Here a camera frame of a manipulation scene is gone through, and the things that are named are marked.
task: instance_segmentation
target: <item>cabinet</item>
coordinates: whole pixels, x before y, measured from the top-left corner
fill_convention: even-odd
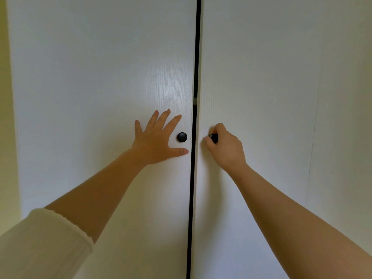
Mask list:
[[[182,114],[169,144],[185,132],[191,149],[196,0],[7,5],[23,217],[129,148],[154,109]],[[287,278],[202,143],[217,122],[253,169],[372,252],[371,6],[202,0],[192,278]],[[141,172],[76,278],[185,278],[191,164]]]

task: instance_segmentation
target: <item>skin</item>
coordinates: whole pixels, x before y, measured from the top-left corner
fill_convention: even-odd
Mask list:
[[[371,278],[368,253],[251,169],[241,141],[223,124],[212,133],[218,133],[218,143],[205,137],[207,148],[234,180],[290,279]]]
[[[165,127],[170,110],[156,110],[145,131],[135,122],[132,147],[111,164],[67,192],[45,208],[64,216],[77,225],[95,243],[137,174],[149,164],[188,154],[184,148],[170,148],[171,133],[181,119],[174,117]]]

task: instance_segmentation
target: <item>black knob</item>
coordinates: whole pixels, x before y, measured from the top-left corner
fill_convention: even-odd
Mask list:
[[[177,140],[181,143],[187,140],[187,134],[184,132],[178,133]]]
[[[217,143],[218,142],[218,134],[217,133],[212,133],[211,135],[209,135],[213,141],[213,143]]]

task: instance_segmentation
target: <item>hand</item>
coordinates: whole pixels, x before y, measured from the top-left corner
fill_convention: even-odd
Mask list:
[[[188,154],[184,148],[168,147],[169,137],[181,119],[181,115],[174,117],[163,129],[170,110],[161,114],[157,120],[159,111],[155,111],[150,118],[145,131],[142,131],[139,121],[136,120],[135,140],[130,151],[135,153],[136,158],[143,166],[159,163],[169,158],[180,157]]]
[[[211,133],[218,134],[217,144],[208,136],[204,141],[212,157],[223,170],[231,175],[246,164],[241,141],[227,131],[222,123],[217,124]]]

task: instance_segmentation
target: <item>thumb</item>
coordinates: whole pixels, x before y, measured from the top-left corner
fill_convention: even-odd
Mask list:
[[[170,148],[169,152],[171,158],[180,157],[189,153],[189,151],[185,148]]]
[[[216,144],[213,143],[211,137],[207,136],[204,137],[205,145],[207,146],[208,150],[212,151],[215,147]]]

